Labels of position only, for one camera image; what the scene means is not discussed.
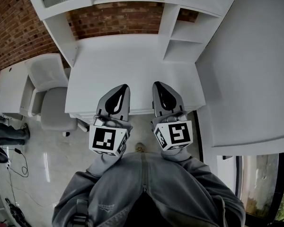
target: white chair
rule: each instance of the white chair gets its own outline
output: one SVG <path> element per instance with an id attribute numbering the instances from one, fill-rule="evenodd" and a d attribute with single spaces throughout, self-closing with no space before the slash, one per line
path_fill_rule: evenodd
<path id="1" fill-rule="evenodd" d="M 79 120 L 65 113 L 68 77 L 64 72 L 60 54 L 44 54 L 25 62 L 28 75 L 35 86 L 28 116 L 41 117 L 44 130 L 61 131 L 68 136 L 77 126 L 87 131 Z"/>

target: white table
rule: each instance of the white table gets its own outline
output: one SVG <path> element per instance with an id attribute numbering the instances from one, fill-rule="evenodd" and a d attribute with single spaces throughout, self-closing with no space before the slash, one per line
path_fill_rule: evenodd
<path id="1" fill-rule="evenodd" d="M 99 99 L 121 84 L 131 90 L 130 114 L 152 114 L 152 85 L 161 81 L 183 98 L 187 111 L 205 105 L 194 63 L 158 58 L 156 35 L 101 36 L 79 41 L 65 112 L 92 124 Z"/>
<path id="2" fill-rule="evenodd" d="M 0 114 L 15 119 L 28 116 L 27 111 L 35 88 L 24 62 L 0 71 Z"/>

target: gray chair seat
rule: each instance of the gray chair seat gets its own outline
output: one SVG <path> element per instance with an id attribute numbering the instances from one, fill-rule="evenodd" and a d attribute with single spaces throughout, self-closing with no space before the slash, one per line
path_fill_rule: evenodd
<path id="1" fill-rule="evenodd" d="M 42 103 L 41 127 L 50 131 L 75 131 L 77 119 L 65 113 L 67 87 L 49 89 Z"/>

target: shoe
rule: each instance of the shoe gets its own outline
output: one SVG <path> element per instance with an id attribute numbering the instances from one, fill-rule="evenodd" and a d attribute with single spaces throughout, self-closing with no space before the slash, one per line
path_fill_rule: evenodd
<path id="1" fill-rule="evenodd" d="M 137 143 L 136 144 L 136 152 L 140 152 L 140 153 L 144 153 L 144 152 L 146 152 L 146 147 L 145 147 L 145 145 L 144 144 L 142 144 L 142 143 Z"/>
<path id="2" fill-rule="evenodd" d="M 21 126 L 21 129 L 28 135 L 27 139 L 29 140 L 30 139 L 30 132 L 29 132 L 29 129 L 28 129 L 28 124 L 25 123 Z"/>

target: brown shoe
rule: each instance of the brown shoe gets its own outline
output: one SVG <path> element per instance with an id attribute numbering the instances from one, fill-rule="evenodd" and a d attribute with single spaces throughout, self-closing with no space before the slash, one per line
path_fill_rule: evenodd
<path id="1" fill-rule="evenodd" d="M 136 152 L 144 153 L 146 152 L 146 147 L 142 143 L 137 143 L 136 144 Z"/>

